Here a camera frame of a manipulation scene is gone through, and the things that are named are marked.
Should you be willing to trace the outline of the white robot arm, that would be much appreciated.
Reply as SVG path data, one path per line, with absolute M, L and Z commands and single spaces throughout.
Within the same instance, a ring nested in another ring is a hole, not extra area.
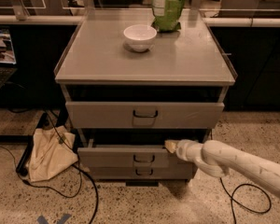
M 280 164 L 243 152 L 217 140 L 166 140 L 165 148 L 182 161 L 194 163 L 212 177 L 223 177 L 232 169 L 280 199 Z

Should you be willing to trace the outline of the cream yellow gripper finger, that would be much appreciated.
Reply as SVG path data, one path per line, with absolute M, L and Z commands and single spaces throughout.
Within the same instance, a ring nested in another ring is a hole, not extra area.
M 164 143 L 164 146 L 170 153 L 175 153 L 176 147 L 177 147 L 177 141 L 176 140 L 166 140 Z

